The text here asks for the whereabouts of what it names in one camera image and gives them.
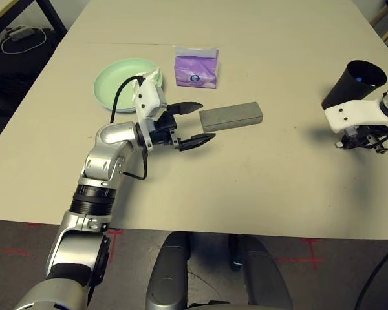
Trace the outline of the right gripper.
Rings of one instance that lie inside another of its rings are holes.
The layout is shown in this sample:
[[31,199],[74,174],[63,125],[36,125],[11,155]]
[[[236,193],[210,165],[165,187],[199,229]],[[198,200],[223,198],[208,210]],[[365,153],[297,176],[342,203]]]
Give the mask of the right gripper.
[[380,138],[387,135],[388,127],[385,125],[360,125],[344,130],[341,143],[344,149],[365,148],[378,143]]

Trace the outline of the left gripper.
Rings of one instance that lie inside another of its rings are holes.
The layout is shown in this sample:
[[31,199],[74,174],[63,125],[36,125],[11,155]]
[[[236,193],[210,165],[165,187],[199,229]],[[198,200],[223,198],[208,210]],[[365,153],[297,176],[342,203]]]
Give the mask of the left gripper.
[[189,114],[202,107],[203,104],[192,101],[167,105],[166,111],[153,122],[154,131],[149,133],[152,144],[178,146],[177,149],[182,152],[209,142],[216,136],[216,133],[197,134],[185,140],[178,139],[176,134],[177,122],[174,115]]

